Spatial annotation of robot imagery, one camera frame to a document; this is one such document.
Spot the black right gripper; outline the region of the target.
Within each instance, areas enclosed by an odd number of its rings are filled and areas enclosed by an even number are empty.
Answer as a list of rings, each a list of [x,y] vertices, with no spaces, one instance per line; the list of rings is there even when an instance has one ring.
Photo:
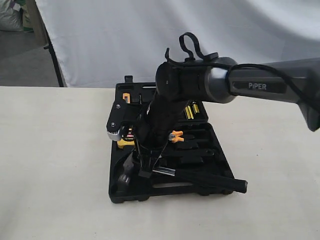
[[[133,127],[137,156],[140,163],[138,175],[150,178],[158,159],[169,141],[175,125],[175,113],[169,109],[143,109]]]

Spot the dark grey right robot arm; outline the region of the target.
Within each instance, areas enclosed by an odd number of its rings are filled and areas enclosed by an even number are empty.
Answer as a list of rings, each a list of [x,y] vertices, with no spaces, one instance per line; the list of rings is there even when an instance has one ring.
[[[320,127],[320,60],[237,64],[163,62],[155,74],[156,91],[133,128],[140,158],[139,175],[149,178],[180,115],[191,100],[227,104],[237,96],[298,105],[311,131]]]

